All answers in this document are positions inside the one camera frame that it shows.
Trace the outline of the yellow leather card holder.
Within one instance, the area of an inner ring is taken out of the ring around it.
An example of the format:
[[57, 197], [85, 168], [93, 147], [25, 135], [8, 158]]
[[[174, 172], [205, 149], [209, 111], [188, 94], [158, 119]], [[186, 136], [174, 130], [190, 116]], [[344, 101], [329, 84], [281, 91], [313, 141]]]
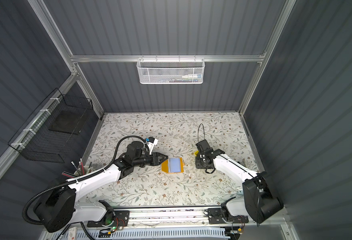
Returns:
[[183, 173], [184, 163], [182, 158], [169, 158], [162, 163], [162, 171], [168, 174]]

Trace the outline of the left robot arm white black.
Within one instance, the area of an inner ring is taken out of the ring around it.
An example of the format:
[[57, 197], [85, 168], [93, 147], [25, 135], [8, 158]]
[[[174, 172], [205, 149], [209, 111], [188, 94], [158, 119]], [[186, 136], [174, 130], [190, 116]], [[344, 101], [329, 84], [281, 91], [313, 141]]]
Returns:
[[33, 200], [36, 202], [34, 213], [49, 233], [54, 233], [69, 224], [93, 221], [99, 222], [113, 212], [105, 201], [96, 204], [78, 204], [78, 200], [90, 192], [130, 175], [135, 167], [159, 166], [168, 156], [153, 152], [156, 139], [148, 138], [146, 143], [134, 141], [127, 151], [104, 168], [73, 180], [58, 182], [42, 191]]

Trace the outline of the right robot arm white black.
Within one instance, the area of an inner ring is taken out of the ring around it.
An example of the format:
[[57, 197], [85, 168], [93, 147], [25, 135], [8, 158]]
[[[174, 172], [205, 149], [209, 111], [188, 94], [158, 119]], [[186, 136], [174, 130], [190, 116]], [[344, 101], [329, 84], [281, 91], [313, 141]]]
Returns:
[[257, 173], [230, 158], [224, 151], [214, 150], [207, 140], [196, 143], [195, 165], [208, 174], [216, 171], [224, 173], [237, 184], [241, 184], [243, 198], [232, 197], [220, 204], [220, 208], [206, 211], [211, 224], [245, 224], [252, 219], [261, 224], [284, 208], [267, 172]]

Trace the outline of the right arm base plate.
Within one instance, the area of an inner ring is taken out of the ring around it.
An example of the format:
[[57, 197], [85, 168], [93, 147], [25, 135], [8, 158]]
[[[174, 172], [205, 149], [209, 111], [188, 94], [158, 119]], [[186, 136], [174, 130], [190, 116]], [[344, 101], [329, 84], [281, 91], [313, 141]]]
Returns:
[[211, 225], [215, 224], [247, 224], [249, 223], [248, 216], [232, 216], [227, 210], [221, 208], [208, 208], [203, 211], [208, 217]]

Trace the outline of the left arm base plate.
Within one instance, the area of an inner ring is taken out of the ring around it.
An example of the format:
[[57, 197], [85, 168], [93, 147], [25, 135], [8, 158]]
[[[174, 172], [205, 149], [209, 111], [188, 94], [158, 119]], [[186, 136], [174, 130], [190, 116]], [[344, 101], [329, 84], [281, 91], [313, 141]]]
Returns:
[[126, 227], [130, 218], [130, 211], [107, 212], [106, 215], [98, 222], [88, 221], [88, 228], [101, 227]]

